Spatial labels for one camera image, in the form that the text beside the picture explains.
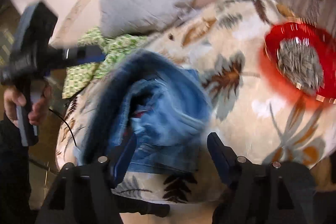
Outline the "person's left hand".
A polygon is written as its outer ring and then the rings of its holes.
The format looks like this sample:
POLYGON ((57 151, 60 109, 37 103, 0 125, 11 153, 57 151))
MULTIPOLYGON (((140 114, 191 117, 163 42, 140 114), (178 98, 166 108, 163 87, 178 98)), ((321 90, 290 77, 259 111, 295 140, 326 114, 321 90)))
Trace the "person's left hand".
MULTIPOLYGON (((31 125, 38 126, 46 118, 49 110, 49 102, 52 95, 52 89, 46 85, 43 89, 40 99, 32 105, 28 118, 31 125)), ((25 106, 26 99, 24 95, 14 86, 10 86, 4 92, 4 109, 7 118, 18 127, 17 107, 25 106)))

